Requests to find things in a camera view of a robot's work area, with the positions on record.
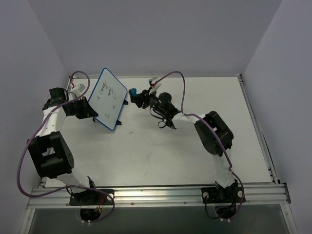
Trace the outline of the blue whiteboard eraser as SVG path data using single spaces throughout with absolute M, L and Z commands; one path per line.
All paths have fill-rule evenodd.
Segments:
M 137 89 L 136 89 L 136 88 L 130 89 L 130 90 L 129 90 L 129 95 L 130 95 L 131 97 L 137 96 Z

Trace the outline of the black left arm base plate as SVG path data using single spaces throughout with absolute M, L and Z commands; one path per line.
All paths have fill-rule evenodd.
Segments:
M 112 200 L 103 193 L 85 190 L 74 193 L 70 197 L 70 206 L 90 206 L 90 205 L 112 205 Z

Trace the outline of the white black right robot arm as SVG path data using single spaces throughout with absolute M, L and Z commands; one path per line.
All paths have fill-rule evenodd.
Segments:
M 129 90 L 130 101 L 138 108 L 150 108 L 159 115 L 165 125 L 171 129 L 188 129 L 197 132 L 204 149 L 213 156 L 216 170 L 216 195 L 210 199 L 215 203 L 245 202 L 244 188 L 232 170 L 230 159 L 234 135 L 216 111 L 205 115 L 184 114 L 172 104 L 169 93 L 159 96 L 149 90 L 137 93 Z

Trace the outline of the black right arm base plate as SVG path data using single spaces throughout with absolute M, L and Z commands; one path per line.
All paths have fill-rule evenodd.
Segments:
M 242 197 L 242 188 L 240 186 L 233 188 L 203 187 L 201 188 L 201 195 L 203 203 L 206 202 L 207 204 L 246 202 L 246 198 Z

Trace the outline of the blue-framed whiteboard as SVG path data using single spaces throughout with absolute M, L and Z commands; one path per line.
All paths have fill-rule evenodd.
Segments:
M 88 99 L 89 105 L 98 114 L 95 121 L 113 131 L 126 97 L 127 88 L 109 69 L 104 68 Z

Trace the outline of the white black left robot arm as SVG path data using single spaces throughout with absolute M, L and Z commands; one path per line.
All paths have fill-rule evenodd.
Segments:
M 72 205 L 90 205 L 98 200 L 98 191 L 90 177 L 74 172 L 74 157 L 61 134 L 68 116 L 85 119 L 98 116 L 81 96 L 82 88 L 69 94 L 63 88 L 50 89 L 50 99 L 43 107 L 43 128 L 31 140 L 28 151 L 39 176 L 55 179 L 68 188 Z

